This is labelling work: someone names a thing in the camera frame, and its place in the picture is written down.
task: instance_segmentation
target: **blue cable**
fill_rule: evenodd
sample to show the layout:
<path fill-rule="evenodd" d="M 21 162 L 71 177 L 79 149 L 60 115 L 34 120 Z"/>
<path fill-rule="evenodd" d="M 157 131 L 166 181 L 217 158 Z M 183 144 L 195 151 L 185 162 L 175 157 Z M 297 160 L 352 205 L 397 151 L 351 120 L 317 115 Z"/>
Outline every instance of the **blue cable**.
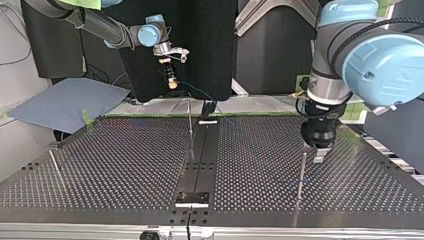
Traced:
<path fill-rule="evenodd" d="M 209 95 L 207 92 L 205 92 L 205 91 L 203 91 L 202 89 L 199 89 L 199 88 L 197 88 L 197 87 L 195 87 L 195 86 L 193 86 L 192 84 L 190 84 L 190 83 L 187 83 L 187 82 L 179 82 L 179 83 L 182 83 L 182 84 L 185 84 L 185 85 L 187 85 L 187 86 L 189 86 L 189 87 L 191 87 L 191 88 L 193 88 L 194 90 L 196 90 L 196 91 L 198 91 L 198 92 L 200 92 L 200 93 L 203 93 L 203 94 L 205 94 L 205 96 L 206 97 L 208 97 L 214 104 L 215 104 L 215 106 L 216 106 L 216 108 L 218 109 L 218 111 L 222 114 L 222 116 L 224 117 L 224 119 L 227 121 L 227 122 L 229 122 L 229 123 L 231 123 L 231 124 L 233 124 L 233 125 L 235 125 L 237 128 L 239 128 L 239 129 L 241 129 L 241 127 L 240 127 L 240 125 L 238 125 L 237 123 L 235 123 L 235 122 L 232 122 L 229 118 L 227 118 L 227 116 L 225 116 L 225 114 L 221 111 L 221 109 L 218 107 L 218 103 L 217 103 L 217 101 L 215 101 L 214 99 L 213 99 L 213 97 L 211 97 L 211 95 Z M 304 180 L 300 180 L 300 179 L 293 179 L 293 180 L 291 180 L 290 181 L 290 183 L 292 184 L 292 185 L 295 185 L 295 184 L 297 184 L 297 183 L 299 183 L 299 182 L 304 182 L 304 183 L 307 183 L 307 182 L 310 182 L 315 176 L 316 176 L 316 174 L 318 173 L 318 171 L 321 169 L 321 166 L 319 166 L 315 171 L 313 171 L 312 172 L 312 174 L 310 175 L 310 176 L 306 176 L 305 178 L 304 178 Z"/>

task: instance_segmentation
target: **metal bracket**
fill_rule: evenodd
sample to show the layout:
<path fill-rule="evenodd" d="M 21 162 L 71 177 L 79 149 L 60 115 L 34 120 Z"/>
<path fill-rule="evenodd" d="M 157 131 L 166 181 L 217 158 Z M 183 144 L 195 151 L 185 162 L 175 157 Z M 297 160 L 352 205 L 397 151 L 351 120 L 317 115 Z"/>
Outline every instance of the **metal bracket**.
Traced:
<path fill-rule="evenodd" d="M 243 36 L 267 12 L 279 6 L 293 8 L 311 26 L 315 26 L 319 10 L 317 0 L 251 0 L 236 19 L 236 34 Z"/>
<path fill-rule="evenodd" d="M 327 156 L 330 148 L 318 148 L 317 155 L 314 157 L 314 163 L 322 163 L 324 162 L 325 156 Z"/>
<path fill-rule="evenodd" d="M 207 125 L 207 124 L 217 124 L 218 120 L 216 118 L 210 117 L 210 114 L 215 112 L 217 103 L 213 101 L 204 101 L 202 107 L 202 113 L 200 115 L 199 124 Z"/>
<path fill-rule="evenodd" d="M 249 93 L 234 78 L 231 82 L 231 89 L 240 97 L 247 97 Z"/>
<path fill-rule="evenodd" d="M 210 194 L 203 193 L 179 193 L 175 207 L 177 208 L 208 208 Z"/>

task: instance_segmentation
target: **black cable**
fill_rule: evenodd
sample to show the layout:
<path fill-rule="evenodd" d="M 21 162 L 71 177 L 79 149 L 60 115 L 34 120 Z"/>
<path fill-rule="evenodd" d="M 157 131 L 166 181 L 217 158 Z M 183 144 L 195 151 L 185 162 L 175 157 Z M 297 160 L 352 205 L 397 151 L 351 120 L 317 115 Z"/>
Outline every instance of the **black cable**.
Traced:
<path fill-rule="evenodd" d="M 7 7 L 9 10 L 11 10 L 15 15 L 16 15 L 16 17 L 18 17 L 18 19 L 21 21 L 21 23 L 22 23 L 22 26 L 23 27 L 25 27 L 25 22 L 23 21 L 23 19 L 22 19 L 22 16 L 21 15 L 19 15 L 19 13 L 13 8 L 13 7 L 11 7 L 11 6 L 9 6 L 8 4 L 4 4 L 4 5 L 0 5 L 0 7 L 1 6 L 4 6 L 4 7 Z M 9 21 L 9 23 L 13 26 L 13 28 L 15 28 L 15 30 L 29 43 L 29 41 L 28 41 L 28 38 L 25 36 L 25 34 L 24 33 L 22 33 L 21 32 L 21 30 L 19 30 L 19 28 L 15 25 L 15 23 L 7 16 L 7 14 L 5 13 L 5 12 L 3 12 L 3 10 L 0 10 L 0 12 L 4 15 L 4 17 Z M 21 58 L 21 59 L 18 59 L 18 60 L 15 60 L 15 61 L 11 61 L 11 62 L 4 62 L 4 63 L 0 63 L 0 66 L 6 66 L 6 65 L 12 65 L 12 64 L 15 64 L 15 63 L 20 63 L 20 62 L 23 62 L 23 61 L 25 61 L 25 60 L 27 60 L 30 56 L 31 56 L 31 53 L 32 53 L 32 48 L 31 48 L 31 45 L 30 45 L 30 47 L 29 47 L 29 51 L 28 51 L 28 53 L 27 53 L 27 55 L 25 56 L 25 57 L 23 57 L 23 58 Z"/>
<path fill-rule="evenodd" d="M 415 26 L 415 27 L 408 28 L 406 30 L 403 30 L 402 32 L 403 33 L 411 33 L 411 32 L 414 32 L 414 31 L 416 31 L 418 29 L 422 29 L 422 28 L 424 28 L 424 24 L 421 24 L 421 25 L 418 25 L 418 26 Z"/>
<path fill-rule="evenodd" d="M 423 19 L 419 19 L 419 18 L 409 18 L 409 17 L 401 17 L 401 18 L 393 18 L 393 19 L 388 19 L 388 20 L 384 20 L 381 22 L 377 22 L 374 24 L 371 24 L 361 30 L 359 30 L 358 32 L 356 32 L 355 34 L 353 34 L 352 36 L 350 36 L 348 39 L 346 39 L 338 48 L 337 50 L 334 52 L 334 55 L 331 59 L 330 62 L 330 67 L 331 67 L 331 71 L 333 74 L 338 76 L 338 73 L 336 71 L 336 61 L 337 58 L 339 57 L 339 55 L 342 53 L 342 51 L 349 45 L 351 44 L 354 40 L 358 39 L 359 37 L 361 37 L 363 34 L 376 29 L 378 27 L 387 25 L 387 24 L 398 24 L 398 23 L 415 23 L 415 24 L 424 24 L 424 20 Z"/>
<path fill-rule="evenodd" d="M 12 64 L 15 64 L 15 63 L 23 62 L 31 56 L 31 53 L 32 53 L 32 49 L 30 48 L 29 51 L 28 51 L 28 54 L 25 57 L 18 59 L 16 61 L 13 61 L 13 62 L 0 63 L 0 66 L 12 65 Z"/>
<path fill-rule="evenodd" d="M 295 108 L 296 108 L 296 112 L 302 117 L 305 117 L 305 118 L 324 118 L 324 117 L 326 117 L 330 114 L 338 112 L 340 110 L 340 108 L 342 108 L 345 104 L 347 104 L 350 101 L 350 99 L 352 99 L 352 97 L 353 97 L 353 93 L 349 92 L 348 97 L 340 105 L 338 105 L 337 107 L 335 107 L 334 109 L 332 109 L 332 110 L 330 110 L 326 113 L 319 114 L 319 115 L 308 115 L 308 114 L 303 113 L 299 109 L 299 98 L 296 99 Z"/>
<path fill-rule="evenodd" d="M 88 67 L 88 68 L 95 69 L 96 71 L 100 72 L 101 74 L 103 74 L 103 75 L 106 77 L 106 80 L 104 80 L 104 79 L 102 79 L 102 78 L 99 78 L 101 81 L 103 81 L 103 82 L 105 82 L 105 83 L 109 83 L 109 82 L 110 82 L 109 75 L 108 75 L 105 71 L 103 71 L 103 70 L 101 70 L 100 68 L 95 67 L 95 66 L 93 66 L 93 65 L 91 65 L 91 64 L 88 64 L 88 63 L 87 63 L 86 65 L 87 65 L 87 67 Z"/>
<path fill-rule="evenodd" d="M 191 240 L 191 232 L 190 232 L 190 221 L 191 221 L 191 211 L 193 208 L 190 209 L 190 214 L 188 215 L 188 219 L 187 219 L 187 225 L 186 225 L 186 230 L 187 230 L 187 240 Z"/>

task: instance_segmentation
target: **wire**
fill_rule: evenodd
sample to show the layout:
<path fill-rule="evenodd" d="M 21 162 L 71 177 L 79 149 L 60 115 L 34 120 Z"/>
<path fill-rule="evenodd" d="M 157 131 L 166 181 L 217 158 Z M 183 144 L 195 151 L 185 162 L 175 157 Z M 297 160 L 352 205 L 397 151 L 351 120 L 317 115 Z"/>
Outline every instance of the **wire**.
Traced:
<path fill-rule="evenodd" d="M 233 121 L 231 121 L 223 112 L 222 112 L 222 110 L 219 108 L 219 106 L 218 106 L 218 104 L 217 104 L 217 101 L 215 101 L 207 92 L 205 92 L 205 91 L 203 91 L 202 89 L 199 89 L 199 88 L 197 88 L 197 87 L 195 87 L 195 86 L 193 86 L 192 84 L 190 84 L 190 83 L 187 83 L 187 82 L 179 82 L 179 83 L 182 83 L 182 84 L 185 84 L 185 85 L 187 85 L 187 86 L 189 86 L 189 87 L 191 87 L 191 88 L 193 88 L 194 90 L 196 90 L 196 91 L 198 91 L 198 92 L 201 92 L 201 93 L 203 93 L 206 97 L 208 97 L 214 104 L 215 104 L 215 106 L 216 106 L 216 108 L 218 109 L 218 111 L 221 113 L 221 115 L 222 115 L 222 117 L 227 121 L 227 122 L 229 122 L 229 123 L 231 123 L 232 125 L 234 125 L 234 126 L 236 126 L 238 129 L 240 129 L 241 130 L 241 126 L 240 125 L 238 125 L 236 122 L 233 122 Z M 257 153 L 255 153 L 254 152 L 254 154 L 256 155 L 256 158 L 258 158 L 259 159 L 259 154 L 257 154 Z M 319 170 L 321 169 L 321 166 L 319 166 L 316 170 L 314 170 L 313 172 L 312 172 L 312 174 L 310 174 L 309 176 L 306 176 L 305 178 L 304 178 L 304 180 L 302 181 L 302 180 L 300 180 L 300 179 L 294 179 L 294 180 L 291 180 L 291 181 L 289 181 L 292 185 L 294 184 L 294 183 L 299 183 L 299 182 L 309 182 L 309 181 L 311 181 L 312 179 L 314 179 L 315 178 L 315 176 L 317 175 L 317 173 L 319 172 Z"/>
<path fill-rule="evenodd" d="M 190 208 L 190 214 L 188 215 L 188 219 L 187 219 L 187 225 L 186 225 L 187 240 L 191 240 L 190 221 L 191 221 L 191 211 L 192 210 L 193 210 L 193 207 Z"/>
<path fill-rule="evenodd" d="M 27 53 L 27 55 L 25 57 L 18 59 L 18 60 L 15 60 L 13 62 L 0 63 L 0 66 L 12 65 L 12 64 L 15 64 L 15 63 L 23 62 L 31 56 L 31 53 L 32 53 L 32 49 L 30 48 L 29 52 Z"/>
<path fill-rule="evenodd" d="M 424 28 L 424 24 L 421 24 L 421 25 L 418 25 L 418 26 L 415 26 L 415 27 L 408 28 L 406 30 L 403 30 L 402 32 L 403 33 L 411 33 L 411 32 L 414 32 L 414 31 L 419 30 L 419 29 L 422 29 L 422 28 Z"/>
<path fill-rule="evenodd" d="M 95 67 L 95 66 L 93 66 L 93 65 L 91 65 L 91 64 L 88 64 L 88 63 L 87 63 L 86 65 L 87 65 L 87 67 L 88 67 L 88 68 L 92 68 L 92 69 L 94 69 L 94 70 L 96 70 L 96 71 L 100 72 L 101 74 L 103 74 L 103 75 L 106 77 L 106 80 L 105 80 L 105 79 L 103 79 L 103 78 L 100 78 L 100 77 L 99 77 L 99 79 L 100 79 L 102 82 L 104 82 L 104 83 L 109 83 L 109 82 L 110 82 L 110 77 L 109 77 L 109 75 L 108 75 L 105 71 L 103 71 L 103 70 L 101 70 L 100 68 Z"/>
<path fill-rule="evenodd" d="M 119 79 L 121 79 L 123 76 L 127 75 L 127 72 L 124 72 L 123 74 L 121 74 L 119 77 L 117 77 L 115 79 L 115 81 L 112 82 L 112 85 L 115 85 L 115 83 L 117 83 L 119 81 Z"/>
<path fill-rule="evenodd" d="M 24 27 L 25 28 L 25 22 L 24 22 L 24 19 L 22 18 L 22 16 L 20 15 L 20 13 L 16 10 L 16 9 L 14 9 L 12 6 L 10 6 L 10 5 L 8 5 L 7 3 L 1 3 L 0 4 L 0 7 L 6 7 L 7 9 L 9 9 L 9 10 L 11 10 L 15 15 L 16 15 L 16 17 L 19 19 L 19 21 L 21 22 L 21 24 L 22 24 L 22 27 Z M 2 12 L 2 15 L 6 18 L 6 20 L 13 26 L 13 28 L 19 33 L 19 35 L 21 35 L 22 36 L 22 38 L 24 38 L 28 43 L 29 43 L 29 40 L 28 40 L 28 38 L 27 38 L 27 36 L 24 34 L 24 33 L 22 33 L 21 32 L 21 30 L 16 26 L 16 24 L 9 18 L 9 16 L 7 16 L 7 14 L 3 11 L 3 10 L 1 10 L 1 12 Z M 29 46 L 29 51 L 28 51 L 28 53 L 25 55 L 25 57 L 23 57 L 23 58 L 21 58 L 21 59 L 18 59 L 18 60 L 14 60 L 14 61 L 11 61 L 11 62 L 5 62 L 5 63 L 0 63 L 0 66 L 6 66 L 6 65 L 12 65 L 12 64 L 16 64 L 16 63 L 20 63 L 20 62 L 23 62 L 23 61 L 25 61 L 25 60 L 27 60 L 30 56 L 31 56 L 31 53 L 32 53 L 32 49 L 31 49 L 31 46 Z"/>

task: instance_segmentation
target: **black panel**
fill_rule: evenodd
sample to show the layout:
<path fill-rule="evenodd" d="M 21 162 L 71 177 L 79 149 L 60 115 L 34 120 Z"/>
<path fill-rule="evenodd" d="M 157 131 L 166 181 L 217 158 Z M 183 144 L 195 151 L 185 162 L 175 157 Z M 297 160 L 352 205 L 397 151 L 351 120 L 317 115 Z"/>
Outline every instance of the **black panel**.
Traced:
<path fill-rule="evenodd" d="M 21 1 L 27 35 L 43 78 L 66 78 L 84 75 L 78 31 L 69 23 L 50 19 L 25 1 Z"/>
<path fill-rule="evenodd" d="M 295 10 L 277 7 L 238 41 L 236 80 L 250 94 L 289 94 L 309 74 L 314 28 Z"/>
<path fill-rule="evenodd" d="M 141 25 L 146 16 L 163 14 L 172 26 L 174 45 L 190 50 L 187 64 L 175 62 L 179 79 L 222 101 L 231 93 L 236 10 L 236 0 L 126 0 L 106 11 L 126 25 Z M 151 48 L 138 47 L 134 52 L 121 49 L 120 54 L 139 101 L 168 92 Z M 195 90 L 192 94 L 209 99 Z"/>

